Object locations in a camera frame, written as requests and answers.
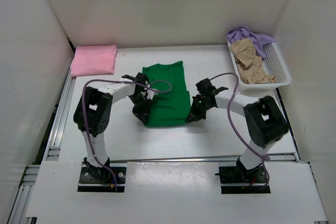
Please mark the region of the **green t shirt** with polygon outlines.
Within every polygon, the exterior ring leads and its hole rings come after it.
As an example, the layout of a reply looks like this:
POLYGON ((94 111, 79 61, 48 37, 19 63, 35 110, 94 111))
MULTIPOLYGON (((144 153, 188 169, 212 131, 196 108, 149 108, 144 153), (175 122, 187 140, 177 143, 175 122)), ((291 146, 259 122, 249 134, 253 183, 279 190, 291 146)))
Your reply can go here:
POLYGON ((190 112, 191 98, 185 83, 183 62, 178 61, 169 65, 157 63, 143 67, 142 73, 147 75, 154 89, 167 90, 169 85, 172 86, 168 93, 154 96, 147 127, 184 125, 190 112))

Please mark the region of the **beige t shirt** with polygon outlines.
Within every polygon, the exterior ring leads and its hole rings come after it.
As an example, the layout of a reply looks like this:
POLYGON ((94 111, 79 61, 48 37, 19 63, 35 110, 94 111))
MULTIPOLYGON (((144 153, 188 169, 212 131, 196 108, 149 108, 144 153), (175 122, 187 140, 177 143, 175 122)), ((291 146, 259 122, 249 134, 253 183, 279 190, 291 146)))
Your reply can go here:
POLYGON ((229 47, 234 55, 240 78, 245 84, 276 83, 274 75, 266 74, 263 61, 256 54, 256 48, 248 38, 238 40, 229 47))

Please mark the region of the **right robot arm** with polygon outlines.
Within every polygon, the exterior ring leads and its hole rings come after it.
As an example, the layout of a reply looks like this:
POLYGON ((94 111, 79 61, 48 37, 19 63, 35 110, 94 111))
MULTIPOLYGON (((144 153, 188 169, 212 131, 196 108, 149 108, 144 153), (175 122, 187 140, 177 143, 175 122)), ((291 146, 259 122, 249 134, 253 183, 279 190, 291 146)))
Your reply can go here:
POLYGON ((194 96, 185 122, 206 119, 206 112, 212 108, 226 110, 232 129, 246 146, 246 150, 236 162, 236 177, 242 182, 247 182, 254 177, 255 170, 262 165, 263 161, 267 160, 270 148, 288 133, 289 125, 271 96, 252 98, 234 93, 194 96), (243 139, 233 124, 231 113, 245 118, 250 136, 249 142, 243 139))

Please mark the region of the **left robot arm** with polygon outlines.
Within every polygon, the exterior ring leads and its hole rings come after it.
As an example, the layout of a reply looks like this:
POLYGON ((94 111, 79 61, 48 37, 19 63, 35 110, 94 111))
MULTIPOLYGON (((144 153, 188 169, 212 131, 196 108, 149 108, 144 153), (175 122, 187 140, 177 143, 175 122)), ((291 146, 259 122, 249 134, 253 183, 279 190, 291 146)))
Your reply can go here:
POLYGON ((133 103, 133 115, 147 125, 155 95, 148 79, 130 80, 123 76, 116 83, 118 85, 112 83, 101 89, 85 85, 73 117, 85 138, 87 157, 84 164, 98 182, 106 182, 112 176, 104 143, 112 105, 128 97, 133 103))

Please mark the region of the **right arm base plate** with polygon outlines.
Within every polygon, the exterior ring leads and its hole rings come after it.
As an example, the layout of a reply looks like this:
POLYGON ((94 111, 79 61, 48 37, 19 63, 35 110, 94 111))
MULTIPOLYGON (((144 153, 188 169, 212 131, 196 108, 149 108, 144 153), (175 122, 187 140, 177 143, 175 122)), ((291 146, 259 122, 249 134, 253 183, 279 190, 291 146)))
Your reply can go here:
POLYGON ((267 174, 262 166, 243 172, 238 166, 220 166, 215 174, 219 177, 221 193, 270 194, 267 174))

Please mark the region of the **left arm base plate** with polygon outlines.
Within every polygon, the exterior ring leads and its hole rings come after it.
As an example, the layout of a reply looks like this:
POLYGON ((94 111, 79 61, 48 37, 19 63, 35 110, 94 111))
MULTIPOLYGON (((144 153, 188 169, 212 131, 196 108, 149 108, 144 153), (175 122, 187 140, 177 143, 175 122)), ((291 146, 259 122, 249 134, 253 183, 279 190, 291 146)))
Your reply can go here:
POLYGON ((110 168, 114 172, 112 174, 102 168, 103 173, 99 174, 82 164, 81 172, 78 179, 78 192, 90 193, 123 193, 125 191, 125 181, 127 177, 126 164, 114 164, 110 168))

